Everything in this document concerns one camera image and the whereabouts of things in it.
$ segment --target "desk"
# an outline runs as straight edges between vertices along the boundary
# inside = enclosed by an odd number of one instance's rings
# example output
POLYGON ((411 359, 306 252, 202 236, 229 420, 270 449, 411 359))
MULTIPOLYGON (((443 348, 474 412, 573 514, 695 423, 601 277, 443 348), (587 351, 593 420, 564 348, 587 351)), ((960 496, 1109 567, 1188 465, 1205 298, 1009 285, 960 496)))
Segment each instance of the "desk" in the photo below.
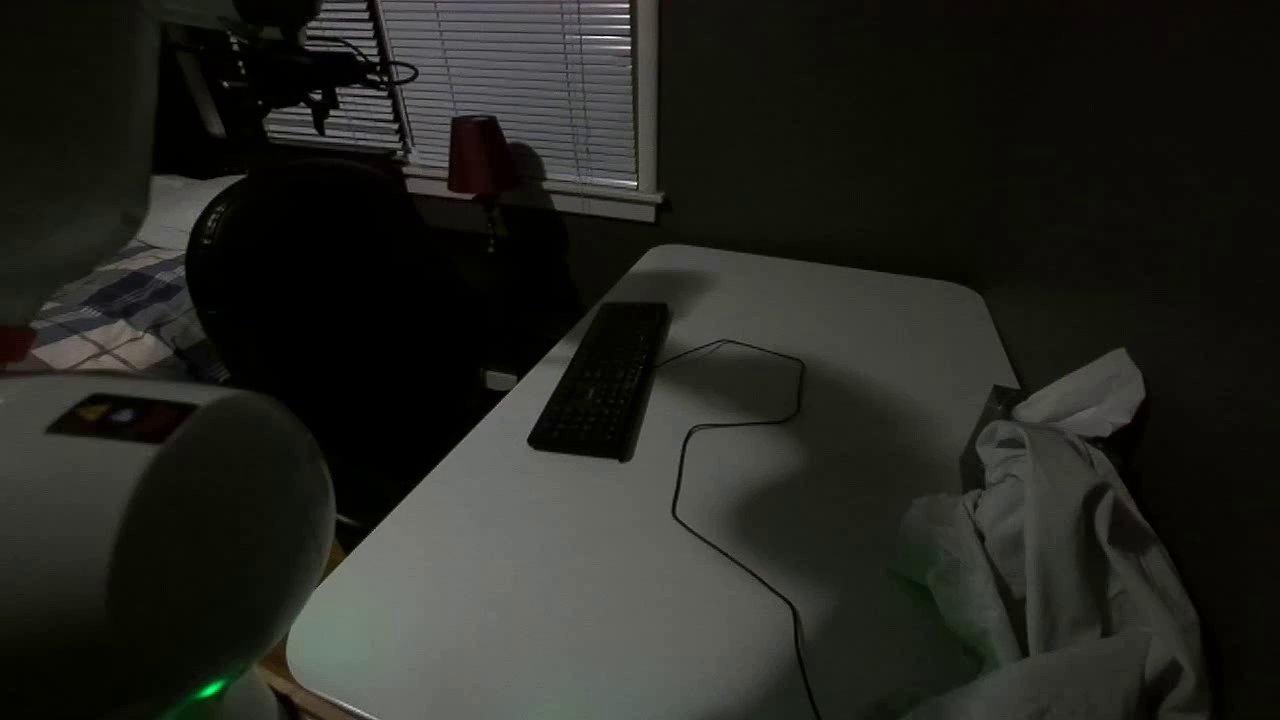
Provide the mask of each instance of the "desk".
POLYGON ((694 437, 679 518, 801 609, 824 715, 965 679, 892 542, 914 496, 960 488, 990 387, 1018 384, 986 299, 685 244, 607 299, 665 299, 665 355, 701 348, 656 372, 635 455, 525 445, 582 324, 320 584, 290 641, 299 686, 381 720, 810 715, 781 597, 673 521, 690 427, 791 402, 791 423, 694 437))

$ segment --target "window blinds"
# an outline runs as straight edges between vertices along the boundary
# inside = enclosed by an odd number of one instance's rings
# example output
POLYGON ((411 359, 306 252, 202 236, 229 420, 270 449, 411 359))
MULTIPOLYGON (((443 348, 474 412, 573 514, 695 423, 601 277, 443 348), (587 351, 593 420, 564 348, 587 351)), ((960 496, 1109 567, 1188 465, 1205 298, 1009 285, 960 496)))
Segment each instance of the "window blinds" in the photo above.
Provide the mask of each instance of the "window blinds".
MULTIPOLYGON (((550 179, 642 190, 633 0, 327 0, 309 46, 341 38, 377 55, 371 15, 387 55, 419 72, 395 90, 407 169, 443 176, 450 119, 493 113, 511 146, 540 157, 550 179)), ((341 93, 341 106, 338 139, 395 146, 387 97, 341 93)))

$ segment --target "wall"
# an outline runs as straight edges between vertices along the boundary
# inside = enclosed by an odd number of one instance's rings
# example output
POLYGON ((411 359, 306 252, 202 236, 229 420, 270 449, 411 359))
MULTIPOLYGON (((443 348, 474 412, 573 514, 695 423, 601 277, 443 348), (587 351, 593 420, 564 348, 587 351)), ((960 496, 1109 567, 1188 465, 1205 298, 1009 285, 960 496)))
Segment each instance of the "wall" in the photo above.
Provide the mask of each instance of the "wall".
POLYGON ((586 298, 694 241, 958 277, 1043 384, 1152 384, 1132 488, 1226 715, 1280 709, 1280 46, 1156 0, 670 0, 661 229, 569 219, 586 298))

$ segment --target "black keyboard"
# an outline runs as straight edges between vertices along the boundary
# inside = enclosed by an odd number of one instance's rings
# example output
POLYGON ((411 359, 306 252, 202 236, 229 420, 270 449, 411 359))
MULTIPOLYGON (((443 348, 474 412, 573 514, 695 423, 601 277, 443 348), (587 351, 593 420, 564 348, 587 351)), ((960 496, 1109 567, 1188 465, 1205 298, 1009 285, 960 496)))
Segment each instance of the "black keyboard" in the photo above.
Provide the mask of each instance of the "black keyboard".
POLYGON ((627 460, 670 324, 665 305, 601 305, 527 445, 627 460))

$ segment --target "chair backrest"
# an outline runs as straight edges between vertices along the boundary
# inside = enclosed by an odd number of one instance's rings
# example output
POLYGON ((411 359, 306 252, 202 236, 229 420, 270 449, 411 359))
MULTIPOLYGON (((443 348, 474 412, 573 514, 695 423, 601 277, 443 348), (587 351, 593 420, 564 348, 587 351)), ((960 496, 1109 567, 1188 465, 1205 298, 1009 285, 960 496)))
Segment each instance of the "chair backrest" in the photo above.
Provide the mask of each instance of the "chair backrest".
POLYGON ((189 287, 231 384, 311 427, 358 524, 377 524, 477 420, 468 305, 381 169, 248 172, 198 219, 189 287))

